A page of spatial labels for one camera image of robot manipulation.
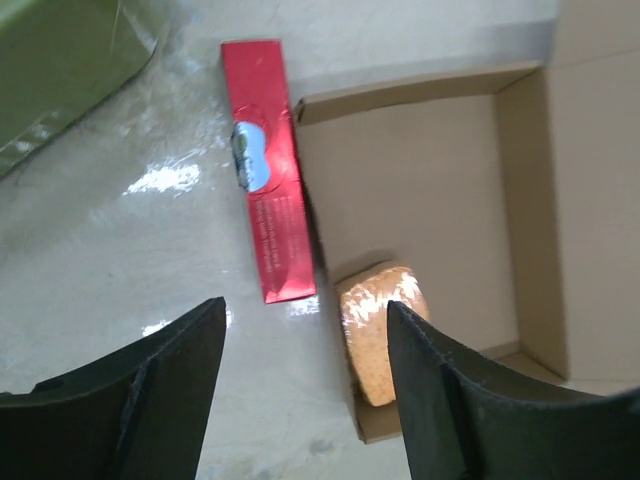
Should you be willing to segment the brown cardboard box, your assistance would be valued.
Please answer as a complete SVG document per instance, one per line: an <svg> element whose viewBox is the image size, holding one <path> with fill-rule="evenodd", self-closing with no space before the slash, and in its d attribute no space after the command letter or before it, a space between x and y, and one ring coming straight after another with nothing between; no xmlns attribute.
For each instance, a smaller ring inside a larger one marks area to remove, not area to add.
<svg viewBox="0 0 640 480"><path fill-rule="evenodd" d="M410 267L431 323L548 380L639 382L639 5L564 1L545 62L303 98L328 280Z"/></svg>

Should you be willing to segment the red snack bar package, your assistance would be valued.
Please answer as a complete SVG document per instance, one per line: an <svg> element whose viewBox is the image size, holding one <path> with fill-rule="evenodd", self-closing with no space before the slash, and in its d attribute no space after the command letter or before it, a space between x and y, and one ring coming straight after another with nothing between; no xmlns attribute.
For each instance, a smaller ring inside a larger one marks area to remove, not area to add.
<svg viewBox="0 0 640 480"><path fill-rule="evenodd" d="M220 50L232 153L246 192L263 300L313 296L312 248L281 42L230 41Z"/></svg>

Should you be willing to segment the orange sponge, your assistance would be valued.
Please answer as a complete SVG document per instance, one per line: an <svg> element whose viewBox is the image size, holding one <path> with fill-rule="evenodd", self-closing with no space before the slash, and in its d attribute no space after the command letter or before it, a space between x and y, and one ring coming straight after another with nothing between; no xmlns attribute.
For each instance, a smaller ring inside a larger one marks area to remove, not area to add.
<svg viewBox="0 0 640 480"><path fill-rule="evenodd" d="M336 285L342 330L352 371L366 401L380 407L396 399L388 355L387 305L407 305L429 319L426 300L413 270L388 261Z"/></svg>

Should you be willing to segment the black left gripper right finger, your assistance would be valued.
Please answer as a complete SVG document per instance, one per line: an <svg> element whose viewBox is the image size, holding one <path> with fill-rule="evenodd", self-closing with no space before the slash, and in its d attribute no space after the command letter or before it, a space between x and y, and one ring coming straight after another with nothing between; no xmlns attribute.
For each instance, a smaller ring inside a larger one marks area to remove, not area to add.
<svg viewBox="0 0 640 480"><path fill-rule="evenodd" d="M396 301L387 335L412 478L638 478L638 389L598 396L531 378Z"/></svg>

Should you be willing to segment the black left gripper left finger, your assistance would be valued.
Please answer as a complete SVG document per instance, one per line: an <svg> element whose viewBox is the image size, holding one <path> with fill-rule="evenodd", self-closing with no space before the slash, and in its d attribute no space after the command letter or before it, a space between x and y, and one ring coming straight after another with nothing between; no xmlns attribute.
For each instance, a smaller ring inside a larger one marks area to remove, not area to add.
<svg viewBox="0 0 640 480"><path fill-rule="evenodd" d="M2 478L195 478L225 335L225 301L209 299L29 393L2 393Z"/></svg>

